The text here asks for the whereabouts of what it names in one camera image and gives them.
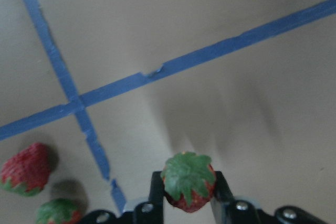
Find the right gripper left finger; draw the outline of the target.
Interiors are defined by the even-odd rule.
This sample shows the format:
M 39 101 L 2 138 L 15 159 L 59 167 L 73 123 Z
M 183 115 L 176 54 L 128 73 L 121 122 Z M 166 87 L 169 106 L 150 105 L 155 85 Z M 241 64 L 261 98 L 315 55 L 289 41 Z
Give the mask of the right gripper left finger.
M 149 193 L 149 203 L 153 205 L 153 209 L 149 212 L 150 223 L 164 224 L 164 195 L 165 191 L 161 172 L 153 172 Z

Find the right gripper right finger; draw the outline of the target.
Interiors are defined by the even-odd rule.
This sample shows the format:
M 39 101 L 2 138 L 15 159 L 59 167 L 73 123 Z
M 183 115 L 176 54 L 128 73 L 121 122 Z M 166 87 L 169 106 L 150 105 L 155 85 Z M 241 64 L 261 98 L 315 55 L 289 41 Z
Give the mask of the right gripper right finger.
M 235 202 L 228 182 L 220 171 L 215 172 L 216 183 L 213 198 L 211 199 L 212 213 L 215 223 L 229 224 L 232 221 L 232 205 Z

